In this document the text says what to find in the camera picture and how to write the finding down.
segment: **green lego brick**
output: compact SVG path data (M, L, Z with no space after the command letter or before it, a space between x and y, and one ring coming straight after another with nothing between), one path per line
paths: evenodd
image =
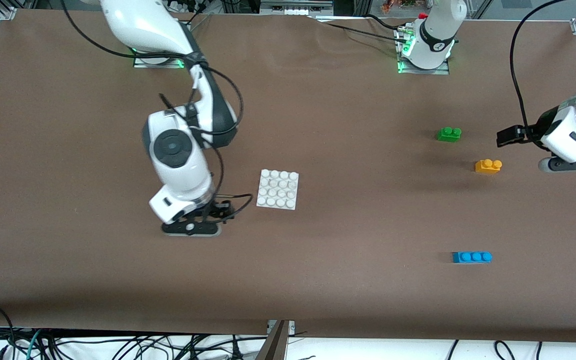
M462 138L462 130L459 127L444 127L437 131L437 140L442 142L457 142Z

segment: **table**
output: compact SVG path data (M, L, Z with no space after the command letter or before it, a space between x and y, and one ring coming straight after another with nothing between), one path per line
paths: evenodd
M73 18L125 50L101 13ZM252 205L218 237L180 238L149 208L161 184L140 135L158 92L187 100L188 75L132 68L61 12L19 10L0 23L0 306L36 328L250 334L295 319L313 337L575 342L576 173L495 144L521 122L516 25L466 21L441 76L397 73L387 40L304 16L211 16L197 41L246 101L222 192L296 171L297 208ZM516 68L531 121L576 94L569 25L527 23ZM434 140L444 126L462 139ZM485 158L501 172L473 172Z

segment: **blue lego brick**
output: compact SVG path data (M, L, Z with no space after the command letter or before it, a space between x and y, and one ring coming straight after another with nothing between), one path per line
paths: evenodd
M492 262L492 253L488 251L457 251L452 253L455 264L488 264Z

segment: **white lego baseplate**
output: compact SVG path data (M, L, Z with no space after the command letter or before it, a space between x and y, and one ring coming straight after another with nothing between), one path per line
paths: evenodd
M296 172L261 170L256 205L263 208L295 210L299 174Z

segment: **wire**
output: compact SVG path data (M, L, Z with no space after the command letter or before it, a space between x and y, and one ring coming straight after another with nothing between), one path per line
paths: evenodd
M224 216L218 220L208 220L208 221L206 221L206 223L219 224L219 223L223 223L226 220L230 220L230 219L234 218L237 214L242 212L242 210L244 210L252 202L252 199L254 198L254 196L251 193L237 194L237 195L232 196L232 199L246 198L246 197L248 198L247 201L240 208L234 210L232 212L232 214L229 214L228 216Z
M8 342L9 343L12 342L12 359L16 359L15 330L12 326L12 321L10 321L10 317L8 316L6 311L4 311L2 308L0 308L0 314L2 314L3 317L6 319L6 323L8 325L9 330L10 330L10 338L9 338Z
M238 342L249 342L252 340L265 340L265 339L266 339L265 336L255 336L255 337L244 337L242 339L237 339L237 341ZM211 346L208 346L208 347L204 348L203 350L197 352L197 354L195 356L190 356L190 358L188 358L187 360L196 360L197 357L199 355L201 355L203 352L217 349L218 347L224 346L226 344L230 344L231 342L233 342L233 340L226 340L226 341L218 342L217 344L213 344Z
M33 351L33 346L35 344L35 342L37 341L37 337L39 336L39 333L41 333L42 330L41 328L39 330L37 330L34 335L32 335L32 339L30 339L30 344L28 344L28 352L25 353L25 360L30 360L30 353L32 353Z
M364 18L374 19L374 20L377 21L377 23L379 23L379 25L381 25L381 26L384 27L384 28L388 28L388 29L390 29L390 30L397 30L398 27L403 27L404 25L406 25L405 22L402 23L401 25L396 25L396 26L388 25L388 23L385 23L384 21L382 21L381 18L378 18L377 16L375 16L374 14L371 14L371 13L367 13L367 14L365 14L363 17L364 17Z
M519 109L521 110L521 118L523 119L523 127L525 128L526 137L528 137L528 140L531 141L534 145L536 145L537 148L546 151L549 151L548 148L546 148L542 144L537 143L537 140L533 137L533 133L528 128L528 119L526 117L526 109L524 107L524 98L522 96L521 90L519 90L519 84L517 83L517 76L515 75L515 43L517 42L517 35L519 34L519 30L521 30L524 23L526 22L526 20L528 20L528 18L530 18L530 16L532 16L534 13L538 12L539 10L545 7L549 7L553 4L560 2L566 2L566 0L551 0L549 2L546 2L544 4L535 7L535 9L530 11L526 16L524 16L521 19L521 21L519 21L519 25L517 25L517 28L514 30L514 34L512 35L512 41L510 42L510 76L512 76L512 84L514 85L514 91L517 93L517 99L519 100Z
M336 25L336 23L326 23L327 25L330 25L331 27L335 27L335 28L340 28L340 29L344 29L344 30L350 30L351 32L355 32L355 33L359 33L359 34L365 34L365 35L370 35L371 37L377 37L377 38L381 38L381 39L387 39L390 41L394 41L395 43L406 43L406 40L404 39L400 39L400 38L394 38L394 37L390 37L390 36L384 36L384 35L379 35L379 34L373 34L372 32L368 32L368 31L364 31L364 30L358 30L358 29L353 29L351 27L345 27L342 25Z
M210 201L208 202L208 205L211 205L213 203L213 201L215 201L215 197L217 196L217 194L219 194L219 190L222 188L222 182L224 182L224 158L222 157L222 153L217 150L217 148L210 142L207 141L206 139L204 139L203 141L205 141L206 143L208 143L210 145L210 148L214 151L214 154L217 155L217 159L219 160L219 181L217 182L217 187L215 187L214 192L212 193L212 196L210 196ZM202 223L207 223L206 218L208 218L208 212L209 212L210 206L206 206L203 208L202 212L201 212L201 221Z
M446 357L446 360L451 360L453 358L453 353L455 352L455 348L457 347L458 342L459 342L459 339L455 340L452 343L452 346L450 347L450 351L448 351L448 357Z
M497 355L497 357L499 357L499 359L501 360L507 360L505 357L503 357L500 353L499 353L499 349L498 346L499 344L503 345L505 347L505 350L508 351L508 354L510 354L510 358L512 360L515 360L515 355L513 354L512 351L510 351L510 347L508 347L508 344L506 344L505 342L501 341L501 340L497 340L494 342L494 353Z
M188 22L186 22L186 24L190 24L193 22L193 20L195 20L195 17L198 16L199 14L201 14L204 9L206 9L206 7L204 7L203 9L201 7L199 7L199 9L197 9L197 11L194 12L194 15L190 17L190 20L188 20Z
M543 341L537 343L537 354L535 354L534 359L539 360L539 356L542 354L542 346L544 345Z

